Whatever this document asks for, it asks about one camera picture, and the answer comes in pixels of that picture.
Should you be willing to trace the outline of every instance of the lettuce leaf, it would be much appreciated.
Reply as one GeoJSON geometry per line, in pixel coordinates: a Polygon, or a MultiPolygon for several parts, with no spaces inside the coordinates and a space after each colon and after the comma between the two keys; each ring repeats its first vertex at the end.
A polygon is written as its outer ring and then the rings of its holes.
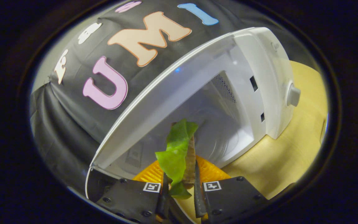
{"type": "Polygon", "coordinates": [[[167,136],[167,149],[155,153],[161,169],[172,179],[169,191],[172,197],[186,199],[191,196],[181,181],[186,169],[185,158],[189,141],[197,129],[196,123],[182,119],[171,127],[167,136]]]}

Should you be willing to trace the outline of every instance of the pink letter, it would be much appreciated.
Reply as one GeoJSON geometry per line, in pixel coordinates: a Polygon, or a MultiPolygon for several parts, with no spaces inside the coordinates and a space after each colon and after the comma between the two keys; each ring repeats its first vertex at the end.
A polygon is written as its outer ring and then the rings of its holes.
{"type": "Polygon", "coordinates": [[[108,110],[113,110],[119,107],[122,102],[124,102],[126,94],[128,93],[128,84],[125,78],[106,63],[105,56],[99,58],[95,63],[93,73],[100,73],[108,78],[115,85],[114,94],[110,96],[106,95],[94,85],[92,78],[88,78],[85,82],[82,94],[84,94],[84,96],[89,96],[97,104],[108,110]]]}

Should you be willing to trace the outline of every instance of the food item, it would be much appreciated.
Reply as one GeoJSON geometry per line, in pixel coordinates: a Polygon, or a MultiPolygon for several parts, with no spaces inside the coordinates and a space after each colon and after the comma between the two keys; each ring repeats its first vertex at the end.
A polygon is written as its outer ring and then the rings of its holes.
{"type": "Polygon", "coordinates": [[[187,199],[191,194],[186,190],[194,185],[195,148],[194,133],[198,125],[182,119],[171,127],[167,136],[167,149],[156,152],[161,169],[172,180],[169,194],[174,198],[187,199]]]}

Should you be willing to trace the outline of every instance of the wooden surface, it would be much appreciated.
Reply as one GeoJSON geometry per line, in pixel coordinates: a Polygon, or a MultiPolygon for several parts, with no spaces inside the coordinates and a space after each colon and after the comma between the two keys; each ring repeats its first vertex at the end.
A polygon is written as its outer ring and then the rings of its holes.
{"type": "MultiPolygon", "coordinates": [[[[295,87],[301,90],[291,122],[274,140],[264,136],[248,152],[223,167],[232,177],[243,176],[267,199],[296,182],[308,169],[320,149],[320,137],[327,118],[327,96],[321,75],[291,61],[295,87]]],[[[183,211],[196,223],[194,198],[178,200],[183,211]]]]}

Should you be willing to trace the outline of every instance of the beige letter m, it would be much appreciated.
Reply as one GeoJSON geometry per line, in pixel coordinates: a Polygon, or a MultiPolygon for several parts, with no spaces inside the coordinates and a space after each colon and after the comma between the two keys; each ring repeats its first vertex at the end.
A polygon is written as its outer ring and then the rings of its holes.
{"type": "Polygon", "coordinates": [[[166,47],[167,42],[161,31],[168,34],[169,41],[178,41],[191,33],[191,29],[182,27],[163,15],[154,12],[143,18],[145,30],[124,29],[108,40],[108,45],[119,44],[138,58],[137,65],[143,67],[157,56],[157,50],[143,47],[149,44],[155,47],[166,47]]]}

